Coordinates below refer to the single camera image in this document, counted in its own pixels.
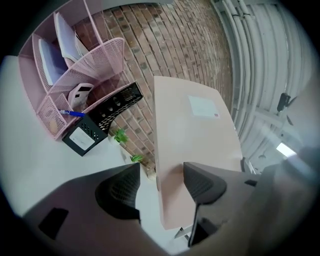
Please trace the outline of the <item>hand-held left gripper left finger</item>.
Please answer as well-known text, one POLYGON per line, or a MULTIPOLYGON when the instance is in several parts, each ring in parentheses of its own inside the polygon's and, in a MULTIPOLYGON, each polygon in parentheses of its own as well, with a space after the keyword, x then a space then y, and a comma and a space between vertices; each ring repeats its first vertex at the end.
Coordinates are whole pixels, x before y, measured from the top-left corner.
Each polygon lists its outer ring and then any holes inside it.
POLYGON ((140 173, 132 163, 71 179, 23 220, 58 256, 159 256, 136 208, 140 173))

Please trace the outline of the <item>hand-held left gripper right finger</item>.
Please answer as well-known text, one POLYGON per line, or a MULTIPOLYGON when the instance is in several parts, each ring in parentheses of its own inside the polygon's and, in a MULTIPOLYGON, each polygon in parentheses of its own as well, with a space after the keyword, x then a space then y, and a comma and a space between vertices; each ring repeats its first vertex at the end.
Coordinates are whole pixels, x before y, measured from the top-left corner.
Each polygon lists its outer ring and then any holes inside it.
POLYGON ((192 248, 210 236, 220 237, 227 223, 243 224, 233 229, 227 241, 235 238, 245 248, 255 248, 252 221, 236 218, 244 211, 245 203, 254 194, 260 176, 213 167, 196 162, 184 162, 183 182, 195 203, 193 226, 188 241, 192 248))

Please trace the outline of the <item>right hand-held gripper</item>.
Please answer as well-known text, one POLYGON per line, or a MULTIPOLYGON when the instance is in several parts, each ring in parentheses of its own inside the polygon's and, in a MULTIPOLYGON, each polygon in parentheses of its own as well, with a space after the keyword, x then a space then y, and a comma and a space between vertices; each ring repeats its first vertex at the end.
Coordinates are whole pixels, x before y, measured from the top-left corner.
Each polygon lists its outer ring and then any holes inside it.
POLYGON ((252 163, 246 157, 243 157, 240 161, 241 171, 247 174, 257 174, 258 172, 254 169, 252 163))

